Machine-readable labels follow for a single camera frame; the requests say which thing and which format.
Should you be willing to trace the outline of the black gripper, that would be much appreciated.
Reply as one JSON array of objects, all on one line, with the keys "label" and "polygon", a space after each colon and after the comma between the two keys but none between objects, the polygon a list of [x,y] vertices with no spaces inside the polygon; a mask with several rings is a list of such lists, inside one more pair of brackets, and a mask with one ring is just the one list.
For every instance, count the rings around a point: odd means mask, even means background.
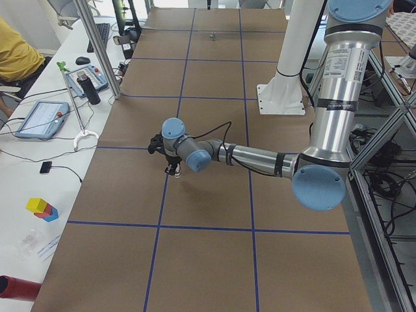
[{"label": "black gripper", "polygon": [[175,172],[181,171],[181,165],[180,165],[181,158],[180,157],[178,157],[178,156],[173,157],[173,156],[167,155],[166,156],[166,160],[168,162],[168,166],[165,168],[164,171],[167,174],[172,174],[173,173],[173,169],[175,169]]}]

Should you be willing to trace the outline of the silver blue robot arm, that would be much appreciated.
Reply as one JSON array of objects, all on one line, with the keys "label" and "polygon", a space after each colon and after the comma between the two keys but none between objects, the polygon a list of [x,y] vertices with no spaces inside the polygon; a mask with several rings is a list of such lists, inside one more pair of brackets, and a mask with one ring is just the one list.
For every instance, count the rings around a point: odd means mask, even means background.
[{"label": "silver blue robot arm", "polygon": [[381,39],[391,1],[295,1],[276,73],[257,86],[261,114],[302,114],[300,80],[323,15],[328,16],[320,63],[320,91],[313,102],[310,141],[298,154],[206,140],[191,136],[179,118],[164,121],[149,152],[166,157],[166,173],[176,176],[181,163],[200,172],[211,161],[240,165],[258,174],[291,180],[295,198],[305,207],[327,211],[346,193],[350,168],[346,152],[369,53]]}]

